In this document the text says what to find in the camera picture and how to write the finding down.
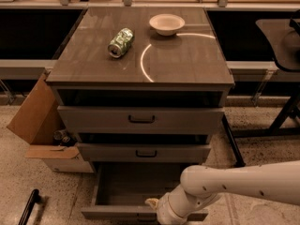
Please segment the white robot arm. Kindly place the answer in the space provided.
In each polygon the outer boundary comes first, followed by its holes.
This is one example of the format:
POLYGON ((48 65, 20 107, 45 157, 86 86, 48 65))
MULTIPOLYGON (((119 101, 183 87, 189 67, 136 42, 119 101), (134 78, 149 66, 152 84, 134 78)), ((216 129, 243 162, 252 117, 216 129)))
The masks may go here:
POLYGON ((182 171, 175 189, 145 203, 156 212, 161 225, 183 225, 190 214, 217 201, 221 193, 299 205, 300 162, 232 169, 189 166, 182 171))

